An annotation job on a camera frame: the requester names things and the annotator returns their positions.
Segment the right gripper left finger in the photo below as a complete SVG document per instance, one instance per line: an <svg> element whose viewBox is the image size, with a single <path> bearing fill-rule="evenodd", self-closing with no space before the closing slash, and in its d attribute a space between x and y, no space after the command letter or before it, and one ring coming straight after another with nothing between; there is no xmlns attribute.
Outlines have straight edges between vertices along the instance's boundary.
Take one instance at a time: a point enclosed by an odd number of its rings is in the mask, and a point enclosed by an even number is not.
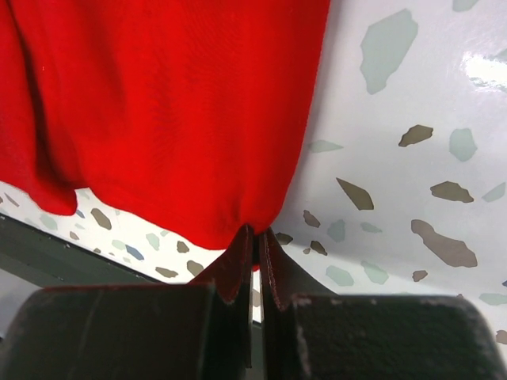
<svg viewBox="0 0 507 380"><path fill-rule="evenodd" d="M4 379L242 379L251 365L254 232L187 284L53 287L21 306Z"/></svg>

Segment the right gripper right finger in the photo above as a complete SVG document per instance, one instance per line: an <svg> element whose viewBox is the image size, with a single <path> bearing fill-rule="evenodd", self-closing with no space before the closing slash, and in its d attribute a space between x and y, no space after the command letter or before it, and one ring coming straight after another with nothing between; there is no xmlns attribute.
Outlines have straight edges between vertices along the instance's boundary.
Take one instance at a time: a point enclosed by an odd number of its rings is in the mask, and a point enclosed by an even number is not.
<svg viewBox="0 0 507 380"><path fill-rule="evenodd" d="M463 298L339 295L268 230L259 237L268 379L503 379L485 319Z"/></svg>

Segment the bright red t shirt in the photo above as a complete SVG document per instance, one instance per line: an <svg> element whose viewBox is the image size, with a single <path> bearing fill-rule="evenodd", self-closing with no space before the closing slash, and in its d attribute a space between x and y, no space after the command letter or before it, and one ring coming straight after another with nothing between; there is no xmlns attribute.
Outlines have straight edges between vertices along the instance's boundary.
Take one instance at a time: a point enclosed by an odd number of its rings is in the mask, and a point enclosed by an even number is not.
<svg viewBox="0 0 507 380"><path fill-rule="evenodd" d="M270 227L295 172L327 1L4 1L1 179L76 192L206 249Z"/></svg>

